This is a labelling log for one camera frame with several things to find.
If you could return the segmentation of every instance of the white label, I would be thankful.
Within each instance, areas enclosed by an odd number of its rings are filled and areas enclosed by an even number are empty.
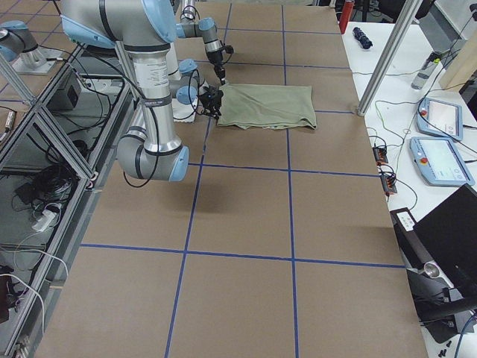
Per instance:
[[[407,211],[403,211],[401,213],[397,213],[397,218],[401,222],[402,226],[406,231],[413,231],[414,230],[414,220],[408,214]]]
[[[157,88],[169,85],[167,63],[134,63],[136,78],[141,88]]]

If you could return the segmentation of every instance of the red object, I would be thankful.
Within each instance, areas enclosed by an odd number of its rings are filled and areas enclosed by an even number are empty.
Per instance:
[[[351,13],[353,12],[353,8],[355,6],[355,2],[353,0],[346,0],[343,6],[343,13],[340,16],[340,30],[341,34],[344,34],[346,31],[346,27],[348,26],[348,22],[351,17]]]

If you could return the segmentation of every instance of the white plug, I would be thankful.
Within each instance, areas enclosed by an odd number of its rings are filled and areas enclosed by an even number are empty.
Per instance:
[[[42,215],[37,219],[37,222],[35,222],[31,228],[35,231],[38,231],[39,233],[42,233],[48,228],[48,226],[50,226],[51,222],[54,220],[54,218],[56,218],[57,215],[58,213],[53,213],[48,209],[44,209],[42,211]]]

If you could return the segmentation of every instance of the water bottle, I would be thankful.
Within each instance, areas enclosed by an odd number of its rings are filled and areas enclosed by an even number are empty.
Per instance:
[[[438,51],[433,51],[427,57],[427,60],[424,62],[423,66],[417,73],[416,77],[412,81],[411,87],[415,90],[420,90],[424,87],[429,77],[432,75],[437,64],[440,62],[442,53]]]

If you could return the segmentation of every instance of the white desk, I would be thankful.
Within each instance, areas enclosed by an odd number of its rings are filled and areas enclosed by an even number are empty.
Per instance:
[[[364,50],[354,39],[353,29],[355,26],[360,27],[360,29],[362,29],[363,32],[373,42],[371,49]],[[347,51],[348,60],[350,62],[350,68],[353,72],[370,73],[374,70],[379,56],[381,55],[382,50],[388,41],[393,26],[394,25],[392,24],[357,22],[351,22],[348,24],[347,31],[343,35],[343,41]],[[409,28],[409,31],[388,70],[388,74],[401,74],[416,71],[422,66],[424,60],[429,56],[431,51],[432,47],[429,45],[429,42],[424,36],[424,33],[420,30],[420,27],[418,25],[412,25]],[[376,129],[377,135],[382,137],[388,145],[401,144],[402,141],[399,137],[383,128],[382,122],[379,119],[376,108],[374,107],[375,102],[378,100],[390,102],[419,101],[426,94],[440,69],[441,66],[439,65],[433,76],[428,80],[427,84],[421,90],[415,90],[411,88],[411,82],[416,74],[400,76],[387,75],[373,100],[372,106],[366,113],[366,126]],[[370,77],[371,75],[361,75],[356,73],[353,74],[356,90],[360,98],[367,86],[368,81],[370,80]],[[440,89],[438,81],[436,81],[434,84],[433,89]],[[428,97],[460,104],[462,106],[464,124],[476,126],[475,119],[458,92],[435,91],[429,93]],[[399,166],[397,160],[399,148],[388,148],[388,159],[390,161],[389,164],[391,167],[393,167],[395,170],[398,168],[398,179],[407,183],[417,193],[418,201],[416,207],[412,210],[412,214],[415,219],[419,221],[422,217],[439,205],[445,198],[450,196],[457,188],[428,185],[413,163],[411,151],[409,149],[409,139],[413,136],[426,136],[417,130],[415,119],[413,120],[417,105],[378,103],[378,107],[387,128],[401,136],[405,136],[407,128],[410,129],[410,132],[405,138],[404,147],[402,148],[402,153],[399,158]],[[374,135],[375,133],[372,129],[370,129],[369,134]],[[470,146],[471,148],[477,149],[477,131],[464,130],[463,143]],[[468,151],[465,147],[457,144],[457,148],[465,160],[476,158],[476,155],[472,154],[472,152]],[[469,164],[468,168],[472,175],[477,178],[477,163]],[[401,207],[411,207],[414,203],[414,194],[412,191],[401,183],[397,183],[397,191],[398,193],[396,195],[392,195],[389,199],[389,210],[394,210]],[[454,357],[458,336],[452,340],[451,347],[447,348],[445,344],[439,345],[436,343],[426,329],[423,329],[423,335],[426,340],[426,347],[428,349],[429,357],[435,358],[437,354],[439,354],[440,350],[444,348],[447,349],[446,357]],[[467,334],[463,339],[458,358],[473,358],[476,356],[476,352],[477,333],[472,335]]]

